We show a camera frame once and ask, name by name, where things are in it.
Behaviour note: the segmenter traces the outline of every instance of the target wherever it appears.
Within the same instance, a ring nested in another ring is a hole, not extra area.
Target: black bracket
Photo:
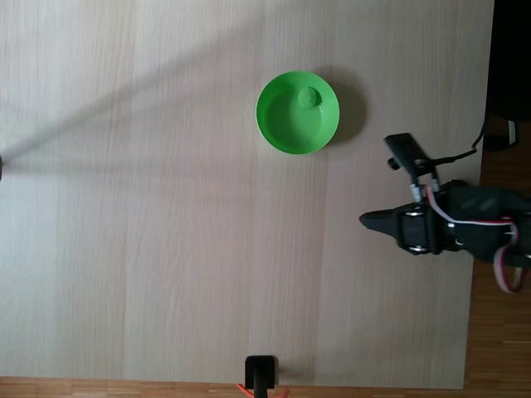
[[[275,388],[277,359],[272,355],[246,358],[246,389],[255,391],[255,398],[267,398],[267,389]]]

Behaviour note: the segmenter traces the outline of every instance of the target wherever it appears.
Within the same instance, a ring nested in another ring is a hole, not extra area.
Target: green bowl
[[[320,150],[339,124],[339,102],[332,87],[310,72],[292,71],[264,87],[256,105],[264,138],[282,152]]]

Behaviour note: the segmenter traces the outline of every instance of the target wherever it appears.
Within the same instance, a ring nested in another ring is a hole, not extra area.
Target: green ball
[[[298,95],[299,106],[303,109],[309,109],[317,103],[317,93],[311,87],[303,88]]]

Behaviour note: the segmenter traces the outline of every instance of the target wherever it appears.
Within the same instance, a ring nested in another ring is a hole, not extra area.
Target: white cable
[[[498,282],[498,286],[500,289],[502,289],[506,293],[514,293],[518,290],[520,285],[522,284],[522,279],[525,276],[524,269],[520,267],[516,267],[514,269],[514,278],[513,283],[511,286],[509,286],[509,283],[507,282],[507,279],[505,278],[504,273],[504,257],[505,252],[507,249],[511,246],[516,245],[519,242],[519,234],[518,234],[518,228],[512,221],[464,221],[464,220],[455,220],[454,218],[450,217],[448,214],[446,214],[437,204],[437,201],[435,199],[435,195],[433,194],[433,191],[431,187],[426,187],[426,195],[428,202],[430,203],[431,208],[442,218],[449,222],[453,222],[454,224],[471,224],[475,226],[509,226],[511,230],[511,240],[507,245],[501,246],[499,249],[496,250],[496,253],[494,254],[494,276],[496,277],[496,282]]]
[[[435,195],[433,195],[433,191],[431,187],[426,187],[426,194],[428,196],[428,201],[430,202],[430,206],[435,210],[435,212],[444,218],[445,220],[449,222],[453,222],[454,224],[470,224],[473,226],[510,226],[513,224],[512,221],[465,221],[465,220],[455,220],[454,218],[448,216],[440,207],[437,205],[437,201],[435,199]]]

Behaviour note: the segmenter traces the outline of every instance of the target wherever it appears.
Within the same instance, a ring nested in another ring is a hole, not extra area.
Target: light wood tabletop
[[[0,4],[0,374],[463,386],[472,260],[365,211],[411,201],[382,139],[466,150],[493,1]],[[310,70],[333,142],[272,148],[261,88]],[[480,156],[442,170],[478,182]]]

